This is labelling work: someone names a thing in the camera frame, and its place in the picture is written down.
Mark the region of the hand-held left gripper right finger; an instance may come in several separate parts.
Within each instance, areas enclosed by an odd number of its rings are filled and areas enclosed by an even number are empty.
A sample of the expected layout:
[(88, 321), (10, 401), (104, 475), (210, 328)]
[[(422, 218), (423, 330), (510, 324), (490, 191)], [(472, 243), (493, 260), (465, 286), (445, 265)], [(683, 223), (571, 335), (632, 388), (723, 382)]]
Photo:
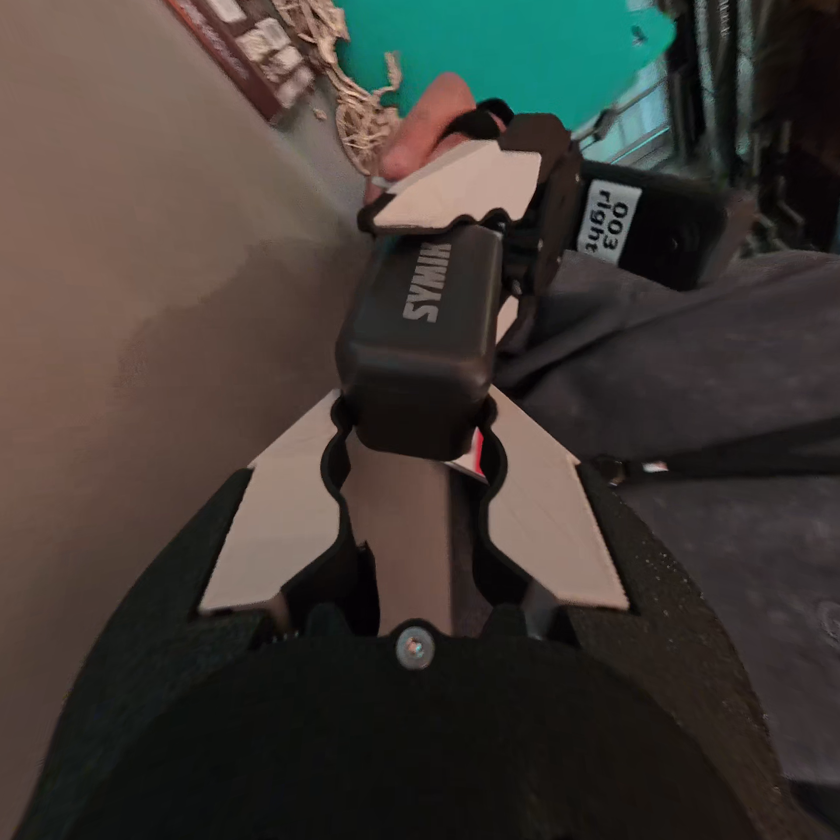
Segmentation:
[(572, 607), (628, 611), (577, 458), (495, 386), (479, 430), (472, 572), (488, 603), (520, 608), (535, 638), (574, 638)]

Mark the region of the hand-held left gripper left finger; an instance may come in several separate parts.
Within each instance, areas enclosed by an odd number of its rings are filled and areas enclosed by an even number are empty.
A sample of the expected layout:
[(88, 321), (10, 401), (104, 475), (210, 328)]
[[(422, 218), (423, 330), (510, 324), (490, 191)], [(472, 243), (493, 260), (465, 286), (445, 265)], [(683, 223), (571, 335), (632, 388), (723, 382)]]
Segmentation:
[(352, 419), (333, 390), (248, 467), (248, 481), (198, 603), (202, 616), (260, 611), (302, 630), (334, 604), (353, 633), (380, 631), (373, 554), (354, 537), (342, 490)]

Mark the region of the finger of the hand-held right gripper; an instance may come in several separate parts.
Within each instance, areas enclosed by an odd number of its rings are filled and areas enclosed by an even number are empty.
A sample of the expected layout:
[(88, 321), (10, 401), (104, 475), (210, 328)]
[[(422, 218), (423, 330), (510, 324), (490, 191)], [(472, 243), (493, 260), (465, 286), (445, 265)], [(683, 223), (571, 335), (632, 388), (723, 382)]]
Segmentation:
[(388, 185), (357, 218), (373, 236), (433, 235), (462, 222), (501, 215), (523, 219), (537, 191), (538, 152), (504, 150), (496, 140), (470, 140)]
[(526, 306), (519, 298), (508, 298), (497, 316), (496, 348), (514, 348), (526, 328)]

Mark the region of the black battery charging case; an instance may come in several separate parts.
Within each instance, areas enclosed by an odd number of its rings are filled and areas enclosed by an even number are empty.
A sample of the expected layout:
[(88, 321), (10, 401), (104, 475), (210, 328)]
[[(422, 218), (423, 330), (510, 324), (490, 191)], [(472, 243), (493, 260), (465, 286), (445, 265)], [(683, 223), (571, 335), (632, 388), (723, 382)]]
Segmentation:
[(501, 235), (474, 224), (376, 246), (335, 349), (364, 446), (436, 461), (466, 452), (490, 389), (502, 256)]

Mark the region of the person's right hand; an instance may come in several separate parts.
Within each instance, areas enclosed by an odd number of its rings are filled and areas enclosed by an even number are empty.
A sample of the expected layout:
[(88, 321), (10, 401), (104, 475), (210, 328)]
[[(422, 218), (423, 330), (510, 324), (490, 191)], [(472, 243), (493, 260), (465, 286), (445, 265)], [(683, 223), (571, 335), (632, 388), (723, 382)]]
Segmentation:
[(477, 102), (469, 84), (452, 71), (441, 73), (383, 143), (365, 184), (363, 205), (382, 194), (383, 182), (398, 182), (467, 141), (462, 133), (445, 135), (448, 126)]

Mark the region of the wooden bicycle model parts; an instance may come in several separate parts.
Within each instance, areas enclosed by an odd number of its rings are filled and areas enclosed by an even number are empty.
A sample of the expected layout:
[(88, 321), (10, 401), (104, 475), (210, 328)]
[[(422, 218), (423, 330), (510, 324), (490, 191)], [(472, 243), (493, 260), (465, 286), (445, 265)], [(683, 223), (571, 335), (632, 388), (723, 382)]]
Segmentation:
[(403, 84), (399, 54), (383, 54), (386, 84), (363, 87), (340, 63), (339, 47), (352, 38), (344, 10), (332, 1), (273, 1), (280, 20), (304, 46), (316, 70), (329, 82), (335, 98), (334, 122), (343, 152), (353, 168), (371, 177), (379, 153), (398, 127), (401, 117), (396, 105), (385, 99), (398, 93)]

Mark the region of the teal mat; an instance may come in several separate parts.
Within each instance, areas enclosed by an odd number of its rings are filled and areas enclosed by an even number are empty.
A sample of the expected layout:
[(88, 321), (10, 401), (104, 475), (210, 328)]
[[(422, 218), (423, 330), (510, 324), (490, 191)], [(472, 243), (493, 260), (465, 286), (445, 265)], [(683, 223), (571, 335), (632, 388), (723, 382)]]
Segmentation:
[(460, 76), (478, 102), (549, 112), (577, 130), (620, 99), (673, 43), (676, 23), (657, 6), (624, 1), (342, 1), (350, 34), (340, 67), (367, 90), (402, 71), (385, 96), (404, 117), (439, 75)]

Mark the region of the person's grey sweatshirt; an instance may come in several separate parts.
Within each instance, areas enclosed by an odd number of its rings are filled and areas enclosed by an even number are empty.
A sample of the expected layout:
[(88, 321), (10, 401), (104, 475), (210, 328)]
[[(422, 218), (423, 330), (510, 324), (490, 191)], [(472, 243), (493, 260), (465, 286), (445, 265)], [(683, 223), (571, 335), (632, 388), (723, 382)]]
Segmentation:
[(577, 351), (508, 351), (496, 386), (582, 461), (736, 445), (714, 477), (618, 491), (698, 583), (759, 695), (784, 775), (838, 790), (839, 263), (736, 260), (666, 313)]

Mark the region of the brown cardboard box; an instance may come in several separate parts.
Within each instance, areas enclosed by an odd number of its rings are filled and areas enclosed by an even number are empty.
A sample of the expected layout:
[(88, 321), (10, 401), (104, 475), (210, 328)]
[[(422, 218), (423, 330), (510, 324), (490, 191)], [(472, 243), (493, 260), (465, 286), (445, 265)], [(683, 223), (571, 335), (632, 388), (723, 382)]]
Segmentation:
[(270, 125), (312, 93), (316, 71), (272, 2), (166, 1), (214, 63)]

